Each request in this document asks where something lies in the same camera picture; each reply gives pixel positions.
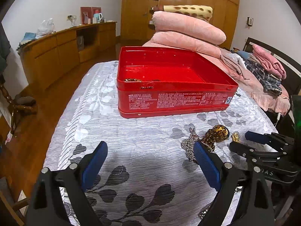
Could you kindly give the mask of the gold pendant charm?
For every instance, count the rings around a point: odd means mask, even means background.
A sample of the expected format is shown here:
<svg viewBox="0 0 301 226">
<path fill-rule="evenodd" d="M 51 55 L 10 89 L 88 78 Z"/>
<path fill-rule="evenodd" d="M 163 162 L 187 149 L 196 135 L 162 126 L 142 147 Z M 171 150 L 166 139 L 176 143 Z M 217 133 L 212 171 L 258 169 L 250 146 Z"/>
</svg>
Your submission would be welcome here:
<svg viewBox="0 0 301 226">
<path fill-rule="evenodd" d="M 231 138 L 233 142 L 240 143 L 240 135 L 238 132 L 233 132 L 233 134 L 231 134 Z"/>
</svg>

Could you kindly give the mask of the wicker chair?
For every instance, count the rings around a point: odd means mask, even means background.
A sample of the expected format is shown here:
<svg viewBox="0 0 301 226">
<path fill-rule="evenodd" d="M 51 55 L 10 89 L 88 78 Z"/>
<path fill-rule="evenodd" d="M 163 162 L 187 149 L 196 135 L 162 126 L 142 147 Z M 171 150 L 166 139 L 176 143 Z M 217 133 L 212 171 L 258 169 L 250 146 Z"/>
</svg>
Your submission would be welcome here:
<svg viewBox="0 0 301 226">
<path fill-rule="evenodd" d="M 6 177 L 1 178 L 1 225 L 26 225 L 26 217 L 20 209 L 26 209 L 29 202 L 27 197 L 15 202 Z"/>
</svg>

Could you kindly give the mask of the pink bed sheet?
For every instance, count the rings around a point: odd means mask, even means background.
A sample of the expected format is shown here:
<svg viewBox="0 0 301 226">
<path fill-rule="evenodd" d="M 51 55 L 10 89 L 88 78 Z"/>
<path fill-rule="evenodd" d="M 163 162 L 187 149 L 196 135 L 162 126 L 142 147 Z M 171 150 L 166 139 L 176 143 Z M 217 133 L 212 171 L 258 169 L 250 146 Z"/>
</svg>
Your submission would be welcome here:
<svg viewBox="0 0 301 226">
<path fill-rule="evenodd" d="M 289 94 L 284 86 L 280 85 L 282 94 L 280 96 L 274 96 L 264 91 L 262 84 L 249 70 L 245 70 L 232 62 L 230 62 L 232 66 L 230 67 L 221 59 L 205 54 L 201 55 L 232 77 L 238 83 L 239 87 L 253 98 L 264 111 L 270 110 L 275 113 L 281 113 L 282 116 L 285 116 L 289 112 L 291 104 Z"/>
</svg>

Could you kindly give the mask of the plaid folded clothes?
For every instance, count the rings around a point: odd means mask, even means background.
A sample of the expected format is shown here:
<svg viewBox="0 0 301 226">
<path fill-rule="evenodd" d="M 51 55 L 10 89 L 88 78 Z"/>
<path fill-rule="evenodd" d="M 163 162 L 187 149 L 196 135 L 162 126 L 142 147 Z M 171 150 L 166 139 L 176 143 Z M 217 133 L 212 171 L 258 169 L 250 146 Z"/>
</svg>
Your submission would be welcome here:
<svg viewBox="0 0 301 226">
<path fill-rule="evenodd" d="M 245 60 L 245 66 L 261 83 L 264 92 L 274 96 L 280 96 L 282 94 L 282 89 L 280 87 L 281 81 L 268 73 L 261 64 L 252 60 Z"/>
</svg>

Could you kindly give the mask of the pink folded sweater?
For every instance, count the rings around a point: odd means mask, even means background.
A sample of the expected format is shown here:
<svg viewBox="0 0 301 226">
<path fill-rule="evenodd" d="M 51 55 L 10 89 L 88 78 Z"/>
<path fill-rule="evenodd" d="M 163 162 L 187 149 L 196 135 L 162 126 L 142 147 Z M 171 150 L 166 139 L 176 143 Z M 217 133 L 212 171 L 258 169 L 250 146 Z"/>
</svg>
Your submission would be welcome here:
<svg viewBox="0 0 301 226">
<path fill-rule="evenodd" d="M 266 71 L 276 76 L 280 80 L 286 79 L 286 70 L 282 66 L 281 62 L 264 50 L 264 48 L 253 44 L 252 54 L 260 61 L 261 65 Z"/>
</svg>

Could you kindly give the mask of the wooden coat stand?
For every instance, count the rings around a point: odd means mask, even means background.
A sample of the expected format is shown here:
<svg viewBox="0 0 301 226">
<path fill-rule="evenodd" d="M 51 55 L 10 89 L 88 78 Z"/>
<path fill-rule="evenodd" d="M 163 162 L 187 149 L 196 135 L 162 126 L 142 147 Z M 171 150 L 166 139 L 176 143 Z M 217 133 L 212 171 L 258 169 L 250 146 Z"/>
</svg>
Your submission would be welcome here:
<svg viewBox="0 0 301 226">
<path fill-rule="evenodd" d="M 7 89 L 4 86 L 4 81 L 1 80 L 1 94 L 6 99 L 9 104 L 9 126 L 10 133 L 13 135 L 16 129 L 16 117 L 18 112 L 24 112 L 27 114 L 35 114 L 36 111 L 33 108 L 33 105 L 36 104 L 36 100 L 31 96 L 21 96 L 17 99 L 13 99 L 8 93 Z"/>
</svg>

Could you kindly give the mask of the red tin box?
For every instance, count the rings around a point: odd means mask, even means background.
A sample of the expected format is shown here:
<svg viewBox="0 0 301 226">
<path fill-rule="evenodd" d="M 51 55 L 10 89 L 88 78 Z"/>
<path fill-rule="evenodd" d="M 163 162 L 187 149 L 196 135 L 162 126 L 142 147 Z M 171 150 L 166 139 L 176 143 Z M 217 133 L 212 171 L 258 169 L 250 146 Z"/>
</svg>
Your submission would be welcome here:
<svg viewBox="0 0 301 226">
<path fill-rule="evenodd" d="M 124 118 L 222 111 L 236 83 L 200 54 L 176 48 L 122 47 L 118 110 Z"/>
</svg>

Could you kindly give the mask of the yellow spotted pillow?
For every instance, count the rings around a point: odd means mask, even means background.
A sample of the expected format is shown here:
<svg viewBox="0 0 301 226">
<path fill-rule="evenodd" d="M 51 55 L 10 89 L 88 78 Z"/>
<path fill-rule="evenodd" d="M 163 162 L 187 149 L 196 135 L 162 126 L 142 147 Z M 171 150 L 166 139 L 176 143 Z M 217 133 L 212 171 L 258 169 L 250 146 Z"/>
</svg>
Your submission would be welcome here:
<svg viewBox="0 0 301 226">
<path fill-rule="evenodd" d="M 207 22 L 213 16 L 213 8 L 204 5 L 164 5 L 163 11 L 184 14 Z"/>
</svg>

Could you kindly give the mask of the pink folded quilt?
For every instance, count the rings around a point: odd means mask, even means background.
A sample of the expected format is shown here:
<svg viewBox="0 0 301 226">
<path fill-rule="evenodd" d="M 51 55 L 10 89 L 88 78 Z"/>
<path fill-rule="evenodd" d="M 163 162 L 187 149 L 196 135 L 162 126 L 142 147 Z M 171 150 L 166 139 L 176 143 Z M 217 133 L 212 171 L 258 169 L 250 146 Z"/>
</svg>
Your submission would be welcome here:
<svg viewBox="0 0 301 226">
<path fill-rule="evenodd" d="M 218 46 L 178 32 L 156 32 L 143 46 L 175 47 L 184 50 L 192 50 L 218 59 L 221 57 L 221 50 Z"/>
<path fill-rule="evenodd" d="M 157 11 L 153 14 L 152 22 L 157 32 L 178 32 L 215 45 L 220 45 L 227 39 L 221 29 L 201 19 L 183 14 Z"/>
</svg>

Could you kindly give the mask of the dark hanging jacket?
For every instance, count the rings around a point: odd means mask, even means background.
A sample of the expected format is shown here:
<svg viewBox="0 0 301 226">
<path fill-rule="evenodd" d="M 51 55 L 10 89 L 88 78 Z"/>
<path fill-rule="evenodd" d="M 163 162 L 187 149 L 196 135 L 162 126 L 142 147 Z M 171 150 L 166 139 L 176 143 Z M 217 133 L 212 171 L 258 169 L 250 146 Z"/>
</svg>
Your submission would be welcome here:
<svg viewBox="0 0 301 226">
<path fill-rule="evenodd" d="M 2 75 L 7 68 L 7 57 L 10 54 L 10 42 L 4 31 L 3 25 L 0 26 L 0 74 Z"/>
</svg>

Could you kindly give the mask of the white plastic bag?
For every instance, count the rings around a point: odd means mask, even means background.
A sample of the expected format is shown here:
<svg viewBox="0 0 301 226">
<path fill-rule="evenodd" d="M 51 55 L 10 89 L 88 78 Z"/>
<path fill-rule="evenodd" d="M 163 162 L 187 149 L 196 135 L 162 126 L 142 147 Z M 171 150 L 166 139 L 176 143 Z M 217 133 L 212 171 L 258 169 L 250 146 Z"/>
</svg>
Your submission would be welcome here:
<svg viewBox="0 0 301 226">
<path fill-rule="evenodd" d="M 42 38 L 54 32 L 53 18 L 44 20 L 37 29 L 36 39 Z"/>
</svg>

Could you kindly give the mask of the wooden wardrobe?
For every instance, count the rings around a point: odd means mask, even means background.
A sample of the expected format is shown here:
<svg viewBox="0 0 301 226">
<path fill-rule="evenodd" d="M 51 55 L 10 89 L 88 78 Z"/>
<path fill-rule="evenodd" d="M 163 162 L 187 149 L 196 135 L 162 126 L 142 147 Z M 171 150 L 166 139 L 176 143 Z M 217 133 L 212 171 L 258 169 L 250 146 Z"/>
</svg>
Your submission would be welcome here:
<svg viewBox="0 0 301 226">
<path fill-rule="evenodd" d="M 220 46 L 230 49 L 240 0 L 122 0 L 120 36 L 122 40 L 146 42 L 155 33 L 151 20 L 155 11 L 183 13 L 208 21 L 221 29 L 226 40 Z"/>
</svg>

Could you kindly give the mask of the light blue kettle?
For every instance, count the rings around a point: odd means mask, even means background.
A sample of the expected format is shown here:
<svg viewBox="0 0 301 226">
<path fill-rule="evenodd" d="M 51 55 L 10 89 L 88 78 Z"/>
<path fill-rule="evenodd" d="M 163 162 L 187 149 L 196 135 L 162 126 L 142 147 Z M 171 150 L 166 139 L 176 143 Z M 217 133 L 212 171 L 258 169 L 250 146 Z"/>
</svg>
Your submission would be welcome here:
<svg viewBox="0 0 301 226">
<path fill-rule="evenodd" d="M 102 12 L 100 11 L 100 9 L 95 9 L 93 11 L 93 23 L 98 24 L 101 23 L 102 20 L 103 20 Z"/>
</svg>

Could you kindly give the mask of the red picture frames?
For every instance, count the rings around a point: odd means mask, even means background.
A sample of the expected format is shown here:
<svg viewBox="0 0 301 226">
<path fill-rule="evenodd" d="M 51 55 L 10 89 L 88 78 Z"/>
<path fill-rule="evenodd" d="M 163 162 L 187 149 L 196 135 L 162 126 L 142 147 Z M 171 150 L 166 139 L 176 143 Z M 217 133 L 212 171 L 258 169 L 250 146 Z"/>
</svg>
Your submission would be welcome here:
<svg viewBox="0 0 301 226">
<path fill-rule="evenodd" d="M 101 13 L 101 7 L 80 7 L 81 22 L 82 24 L 88 24 L 89 19 L 92 21 L 94 14 Z"/>
</svg>

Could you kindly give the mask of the wall thermostat panel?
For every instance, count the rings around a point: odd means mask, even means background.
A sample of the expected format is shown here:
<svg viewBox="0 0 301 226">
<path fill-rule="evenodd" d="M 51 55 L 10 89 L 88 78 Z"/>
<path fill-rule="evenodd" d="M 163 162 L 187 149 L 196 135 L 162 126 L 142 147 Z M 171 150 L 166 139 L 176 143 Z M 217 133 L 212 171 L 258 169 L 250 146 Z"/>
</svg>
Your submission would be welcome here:
<svg viewBox="0 0 301 226">
<path fill-rule="evenodd" d="M 246 24 L 248 27 L 252 27 L 254 19 L 251 17 L 247 18 Z"/>
</svg>

